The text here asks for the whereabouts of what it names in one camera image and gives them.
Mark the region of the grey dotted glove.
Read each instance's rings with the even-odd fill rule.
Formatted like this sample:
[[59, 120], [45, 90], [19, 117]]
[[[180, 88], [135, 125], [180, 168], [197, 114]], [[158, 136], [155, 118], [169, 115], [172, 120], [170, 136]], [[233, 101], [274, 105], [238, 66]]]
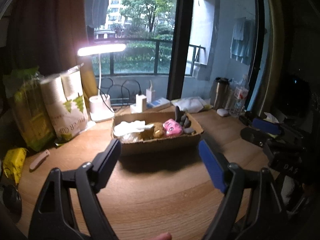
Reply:
[[181, 111], [178, 106], [175, 107], [175, 121], [182, 126], [184, 134], [195, 134], [195, 129], [191, 127], [191, 121], [187, 114]]

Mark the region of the pink plush toy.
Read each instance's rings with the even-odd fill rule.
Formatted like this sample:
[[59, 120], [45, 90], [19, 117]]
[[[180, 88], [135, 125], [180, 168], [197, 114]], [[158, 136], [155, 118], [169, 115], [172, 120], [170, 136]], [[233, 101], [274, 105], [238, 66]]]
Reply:
[[182, 126], [174, 119], [169, 119], [163, 123], [166, 137], [177, 137], [183, 134]]

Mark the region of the brown plush toy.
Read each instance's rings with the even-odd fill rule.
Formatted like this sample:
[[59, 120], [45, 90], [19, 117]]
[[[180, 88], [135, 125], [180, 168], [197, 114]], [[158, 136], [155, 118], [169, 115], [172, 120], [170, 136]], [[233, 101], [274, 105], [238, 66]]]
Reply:
[[145, 129], [140, 133], [142, 140], [160, 139], [165, 136], [165, 130], [161, 122], [150, 123], [153, 125], [150, 129]]

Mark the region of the cotton swab bag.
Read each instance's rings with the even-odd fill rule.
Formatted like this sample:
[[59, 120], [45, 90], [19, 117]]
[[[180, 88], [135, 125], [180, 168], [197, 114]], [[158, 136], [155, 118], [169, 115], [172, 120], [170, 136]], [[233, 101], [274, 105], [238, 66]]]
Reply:
[[123, 144], [136, 143], [142, 140], [140, 133], [128, 133], [120, 136], [118, 139]]

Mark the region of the white towel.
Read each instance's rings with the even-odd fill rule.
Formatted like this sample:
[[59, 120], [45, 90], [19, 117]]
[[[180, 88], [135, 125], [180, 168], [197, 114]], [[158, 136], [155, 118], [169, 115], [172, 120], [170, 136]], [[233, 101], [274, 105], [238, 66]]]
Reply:
[[153, 124], [147, 125], [145, 121], [136, 120], [133, 122], [122, 121], [120, 124], [114, 126], [113, 135], [116, 137], [122, 137], [130, 133], [140, 133], [145, 130], [153, 128]]

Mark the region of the white earbuds case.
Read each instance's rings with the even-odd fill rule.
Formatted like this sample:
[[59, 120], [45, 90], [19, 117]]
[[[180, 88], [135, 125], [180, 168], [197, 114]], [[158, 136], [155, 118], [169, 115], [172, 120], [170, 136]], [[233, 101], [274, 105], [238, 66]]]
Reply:
[[229, 116], [229, 111], [227, 109], [224, 109], [224, 108], [217, 109], [216, 112], [221, 117]]

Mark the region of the steel thermos mug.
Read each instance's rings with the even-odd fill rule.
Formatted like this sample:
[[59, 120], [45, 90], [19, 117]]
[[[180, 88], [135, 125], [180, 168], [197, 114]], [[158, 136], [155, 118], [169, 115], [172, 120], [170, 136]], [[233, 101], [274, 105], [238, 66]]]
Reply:
[[216, 77], [210, 90], [210, 104], [214, 110], [223, 107], [228, 91], [229, 80], [225, 77]]

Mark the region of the plastic water bottle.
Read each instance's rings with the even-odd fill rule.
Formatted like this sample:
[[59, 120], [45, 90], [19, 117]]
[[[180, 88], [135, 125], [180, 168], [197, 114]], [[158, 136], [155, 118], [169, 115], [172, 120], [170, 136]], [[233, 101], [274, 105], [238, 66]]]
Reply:
[[236, 85], [234, 90], [233, 105], [229, 111], [233, 117], [238, 117], [241, 114], [246, 98], [249, 93], [248, 75], [244, 74], [242, 80]]

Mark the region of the white wipes package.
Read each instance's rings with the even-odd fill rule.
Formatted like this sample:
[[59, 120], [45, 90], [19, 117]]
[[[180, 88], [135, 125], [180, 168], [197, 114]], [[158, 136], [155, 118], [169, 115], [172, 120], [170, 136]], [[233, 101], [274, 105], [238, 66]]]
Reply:
[[187, 113], [199, 113], [212, 109], [212, 105], [208, 100], [204, 100], [199, 96], [172, 100], [171, 103], [177, 106], [180, 111]]

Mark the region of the yellow package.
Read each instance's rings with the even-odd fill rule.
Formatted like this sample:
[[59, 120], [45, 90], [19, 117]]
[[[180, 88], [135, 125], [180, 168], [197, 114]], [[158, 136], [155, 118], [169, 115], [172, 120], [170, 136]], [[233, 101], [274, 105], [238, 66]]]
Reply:
[[20, 182], [24, 161], [27, 155], [26, 148], [13, 148], [7, 151], [3, 161], [5, 176], [17, 186]]

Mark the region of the white power strip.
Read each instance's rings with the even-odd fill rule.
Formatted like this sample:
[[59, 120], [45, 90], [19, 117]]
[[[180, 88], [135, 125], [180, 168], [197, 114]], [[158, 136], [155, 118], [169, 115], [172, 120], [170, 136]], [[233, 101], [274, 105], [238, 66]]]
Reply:
[[[170, 100], [166, 98], [159, 98], [153, 102], [147, 102], [146, 108], [142, 110], [142, 112], [156, 112], [163, 109], [166, 109], [171, 106]], [[131, 113], [142, 113], [136, 107], [136, 104], [130, 105]]]

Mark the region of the white desk lamp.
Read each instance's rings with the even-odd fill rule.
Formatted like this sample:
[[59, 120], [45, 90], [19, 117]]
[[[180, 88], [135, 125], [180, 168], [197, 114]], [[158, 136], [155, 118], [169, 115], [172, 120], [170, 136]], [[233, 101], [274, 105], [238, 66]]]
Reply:
[[98, 94], [89, 98], [89, 113], [94, 122], [103, 122], [114, 117], [115, 112], [111, 106], [111, 99], [108, 94], [101, 91], [102, 83], [102, 65], [101, 55], [116, 52], [122, 52], [126, 48], [123, 43], [108, 43], [79, 48], [77, 55], [79, 57], [97, 55], [99, 63]]

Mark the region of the paper cup package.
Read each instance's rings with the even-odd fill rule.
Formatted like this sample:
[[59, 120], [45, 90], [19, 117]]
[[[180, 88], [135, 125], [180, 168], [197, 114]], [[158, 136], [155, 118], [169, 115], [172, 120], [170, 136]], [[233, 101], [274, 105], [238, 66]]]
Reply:
[[40, 80], [40, 89], [57, 142], [72, 140], [87, 128], [88, 113], [80, 65]]

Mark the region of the green plastic package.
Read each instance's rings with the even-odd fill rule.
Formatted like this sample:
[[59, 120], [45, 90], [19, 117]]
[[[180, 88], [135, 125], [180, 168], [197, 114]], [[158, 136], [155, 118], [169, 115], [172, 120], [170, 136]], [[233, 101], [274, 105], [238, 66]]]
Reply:
[[5, 93], [14, 120], [26, 146], [41, 151], [55, 132], [48, 116], [40, 88], [39, 69], [14, 69], [3, 76]]

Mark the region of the hanging grey clothes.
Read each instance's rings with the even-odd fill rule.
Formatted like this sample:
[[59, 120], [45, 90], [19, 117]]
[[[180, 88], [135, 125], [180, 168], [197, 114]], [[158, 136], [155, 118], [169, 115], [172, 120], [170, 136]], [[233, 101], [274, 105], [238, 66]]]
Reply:
[[86, 24], [98, 28], [106, 23], [109, 0], [85, 0]]

